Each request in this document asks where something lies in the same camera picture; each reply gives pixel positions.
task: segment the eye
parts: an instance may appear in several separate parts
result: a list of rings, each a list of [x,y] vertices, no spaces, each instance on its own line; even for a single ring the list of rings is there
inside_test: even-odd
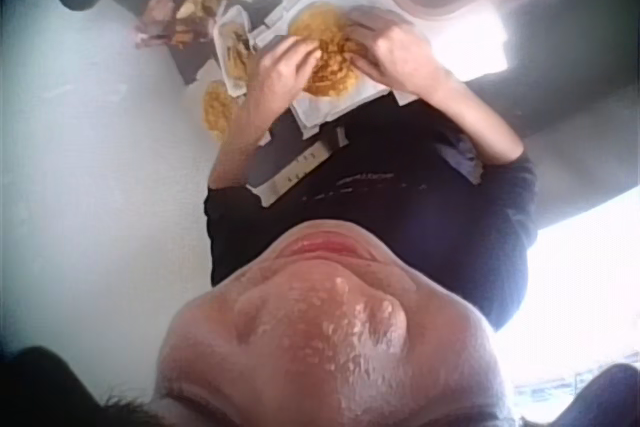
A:
[[[171,392],[168,397],[182,405],[185,409],[197,414],[210,427],[240,427],[222,409],[207,399],[187,394],[181,390]]]

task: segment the hand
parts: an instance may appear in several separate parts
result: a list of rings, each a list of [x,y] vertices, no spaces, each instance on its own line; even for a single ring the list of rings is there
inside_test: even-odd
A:
[[[138,30],[152,34],[155,30],[161,31],[164,26],[171,20],[175,3],[173,0],[151,0],[147,6],[147,10],[142,15],[142,25]]]
[[[376,82],[392,89],[435,98],[450,77],[436,60],[429,41],[395,12],[358,7],[349,17],[355,25],[348,36],[367,48],[368,56],[351,54],[353,65]]]
[[[300,95],[320,59],[318,42],[287,37],[261,53],[249,68],[246,107],[267,130]]]

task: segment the lips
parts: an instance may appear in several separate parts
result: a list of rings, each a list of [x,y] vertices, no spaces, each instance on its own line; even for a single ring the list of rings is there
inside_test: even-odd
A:
[[[353,238],[337,232],[321,231],[303,235],[288,243],[275,256],[286,259],[305,254],[330,253],[359,260],[375,260],[369,249]]]

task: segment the black shirt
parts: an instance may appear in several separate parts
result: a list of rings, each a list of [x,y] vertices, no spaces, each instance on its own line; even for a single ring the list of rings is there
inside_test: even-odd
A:
[[[212,284],[302,222],[344,220],[500,329],[526,291],[527,250],[537,232],[532,163],[522,156],[486,166],[475,185],[465,175],[468,140],[443,116],[421,103],[394,109],[391,118],[377,114],[361,108],[346,123],[350,145],[268,209],[246,188],[209,191]]]

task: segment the paper wrapper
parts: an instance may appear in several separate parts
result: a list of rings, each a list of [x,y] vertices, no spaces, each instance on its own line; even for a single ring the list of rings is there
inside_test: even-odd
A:
[[[228,74],[227,49],[230,47],[229,44],[231,39],[225,38],[220,32],[220,29],[230,22],[243,25],[247,37],[249,37],[249,32],[251,32],[251,22],[249,21],[249,15],[247,12],[239,5],[234,5],[228,12],[217,20],[216,25],[213,28],[213,42],[216,46],[216,52],[218,52],[218,59],[220,60],[220,66],[222,67],[222,78],[227,86],[227,91],[231,97],[240,97],[247,93],[247,84],[245,82],[232,79]]]
[[[204,111],[203,111],[203,100],[204,95],[207,92],[207,88],[211,82],[215,81],[223,81],[222,71],[215,60],[211,59],[207,62],[200,72],[198,72],[198,76],[196,81],[187,87],[187,91],[185,93],[183,99],[184,107],[192,113],[192,115],[198,120],[203,129],[207,130],[204,124]],[[244,100],[242,97],[236,99],[238,101],[238,108],[242,107],[242,101]],[[271,135],[267,132],[260,142],[260,145],[266,145],[271,141]]]
[[[289,24],[296,16],[305,8],[318,2],[328,2],[339,8],[350,9],[365,4],[366,0],[284,0],[265,21],[270,29],[258,29],[252,34],[257,46],[264,47],[275,37],[287,35]],[[303,93],[293,102],[293,109],[296,119],[302,124],[301,127],[305,126],[312,131],[320,124],[332,121],[359,105],[388,92],[387,87],[360,74],[356,86],[342,97],[313,97]]]
[[[399,13],[431,42],[435,57],[462,82],[506,70],[504,53],[508,39],[500,15],[488,2],[477,2],[458,14],[425,20],[403,11],[393,0],[366,0],[366,4]],[[394,95],[400,105],[417,97],[406,92]]]

